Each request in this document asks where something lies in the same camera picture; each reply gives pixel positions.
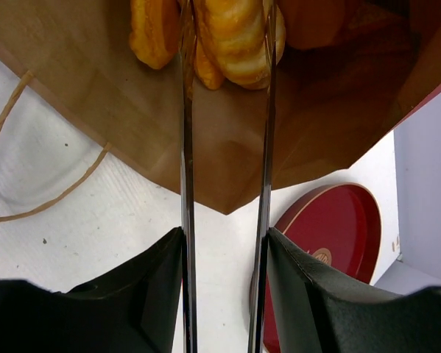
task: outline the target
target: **croissant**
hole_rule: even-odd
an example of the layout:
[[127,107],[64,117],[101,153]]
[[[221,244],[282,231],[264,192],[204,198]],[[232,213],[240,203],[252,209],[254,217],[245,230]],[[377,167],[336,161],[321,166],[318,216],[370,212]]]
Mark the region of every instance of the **croissant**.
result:
[[180,14],[176,0],[130,0],[130,10],[130,48],[150,68],[163,68],[178,50]]
[[[264,24],[270,1],[194,0],[198,31],[194,69],[207,88],[220,88],[225,78],[251,90],[268,85]],[[140,61],[158,70],[177,52],[177,0],[131,0],[130,4],[130,48]],[[286,42],[286,29],[279,8],[276,13],[278,62]]]
[[[198,40],[205,56],[227,79],[244,88],[257,90],[268,85],[264,24],[269,5],[270,0],[194,0]],[[279,62],[286,29],[279,8],[276,14]]]

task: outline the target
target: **round red lid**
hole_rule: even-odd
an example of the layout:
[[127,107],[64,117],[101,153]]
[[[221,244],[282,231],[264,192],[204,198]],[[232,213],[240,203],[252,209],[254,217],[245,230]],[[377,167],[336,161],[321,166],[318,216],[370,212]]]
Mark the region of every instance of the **round red lid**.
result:
[[[326,185],[297,200],[275,227],[303,251],[369,283],[381,242],[381,218],[372,194],[357,184]],[[264,345],[280,353],[269,285]]]

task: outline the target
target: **white table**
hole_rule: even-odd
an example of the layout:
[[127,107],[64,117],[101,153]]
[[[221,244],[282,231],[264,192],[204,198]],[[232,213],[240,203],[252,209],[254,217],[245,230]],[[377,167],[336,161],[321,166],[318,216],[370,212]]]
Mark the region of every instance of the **white table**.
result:
[[[0,63],[0,112],[17,82]],[[57,196],[99,151],[27,88],[0,137],[0,215]],[[382,244],[375,283],[399,252],[392,251],[398,236],[393,134],[349,170],[274,191],[272,224],[298,196],[331,182],[361,183],[378,201]],[[195,210],[200,352],[245,352],[258,200],[230,215],[198,204]],[[108,155],[83,185],[50,210],[0,224],[0,278],[25,278],[67,291],[136,256],[178,225],[180,197]],[[183,351],[182,330],[178,315],[173,352]]]

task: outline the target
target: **twisted paper handle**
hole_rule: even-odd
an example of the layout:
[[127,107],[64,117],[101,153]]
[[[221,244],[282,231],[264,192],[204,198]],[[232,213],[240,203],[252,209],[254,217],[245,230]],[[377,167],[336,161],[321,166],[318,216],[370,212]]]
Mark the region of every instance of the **twisted paper handle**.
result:
[[[32,74],[32,72],[27,71],[22,76],[21,81],[14,89],[13,94],[11,94],[11,97],[9,97],[9,100],[7,101],[6,105],[4,106],[4,109],[0,114],[0,133],[2,131],[4,122],[6,121],[7,116],[9,115],[11,109],[14,107],[15,103],[18,101],[19,97],[24,91],[24,88],[29,84],[29,82],[33,79],[33,77],[34,75]],[[47,210],[57,202],[63,200],[67,195],[70,194],[70,192],[72,192],[74,189],[80,186],[96,170],[96,168],[99,166],[99,164],[101,164],[102,160],[104,159],[105,155],[109,152],[111,147],[112,145],[110,143],[106,143],[101,153],[96,158],[96,161],[88,168],[88,170],[83,174],[83,176],[81,176],[73,185],[71,185],[69,188],[63,191],[58,197],[49,200],[30,211],[18,213],[16,215],[0,216],[0,222],[14,221],[15,219],[26,218],[31,215],[36,215],[37,213]]]

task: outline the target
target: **white wall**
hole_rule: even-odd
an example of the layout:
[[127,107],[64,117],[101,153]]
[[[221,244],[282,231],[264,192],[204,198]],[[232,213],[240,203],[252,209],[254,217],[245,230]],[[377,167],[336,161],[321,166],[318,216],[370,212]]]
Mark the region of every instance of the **white wall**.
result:
[[395,129],[403,262],[441,279],[441,94]]

